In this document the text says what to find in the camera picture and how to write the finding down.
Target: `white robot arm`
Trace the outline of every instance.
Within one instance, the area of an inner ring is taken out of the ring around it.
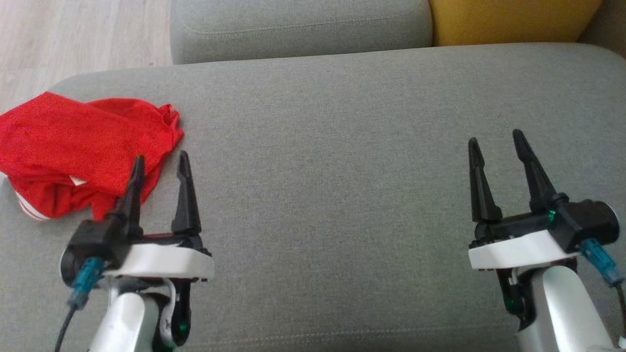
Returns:
[[[617,216],[603,202],[574,203],[556,193],[524,134],[515,130],[513,139],[526,171],[531,212],[504,219],[491,196],[478,142],[469,141],[472,218],[478,223],[468,252],[472,268],[497,273],[506,310],[520,319],[516,340],[522,352],[615,351],[576,268],[582,255],[616,287],[626,322],[624,278],[602,249],[619,236]]]
[[[90,351],[172,351],[187,341],[191,285],[214,274],[213,258],[199,235],[202,227],[187,153],[180,154],[180,191],[171,233],[143,234],[139,225],[143,174],[139,157],[116,209],[102,221],[83,221],[61,257],[61,277],[74,293],[56,351],[92,287],[109,291],[109,307]]]

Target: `red cloth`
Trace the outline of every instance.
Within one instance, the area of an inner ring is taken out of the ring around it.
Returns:
[[[135,157],[145,157],[142,202],[183,137],[179,114],[137,99],[80,103],[50,92],[0,116],[0,172],[29,215],[45,219],[93,208],[95,219],[125,193]],[[71,177],[85,181],[76,185]]]

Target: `gray sofa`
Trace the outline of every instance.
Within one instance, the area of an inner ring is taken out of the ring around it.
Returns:
[[[175,64],[430,46],[428,0],[172,1]]]
[[[521,128],[558,190],[626,217],[626,61],[590,45],[198,63],[77,76],[51,91],[180,112],[216,263],[215,280],[192,290],[184,351],[516,350],[495,274],[467,258],[471,137],[505,214],[528,207],[511,139]],[[142,210],[146,232],[168,228],[177,184],[170,158]],[[90,213],[35,222],[8,182],[0,195],[0,340],[50,349],[69,294],[59,256]],[[625,249],[609,247],[623,271]],[[614,293],[586,262],[580,275],[618,336]],[[67,351],[85,350],[100,323],[106,293],[92,296]]]

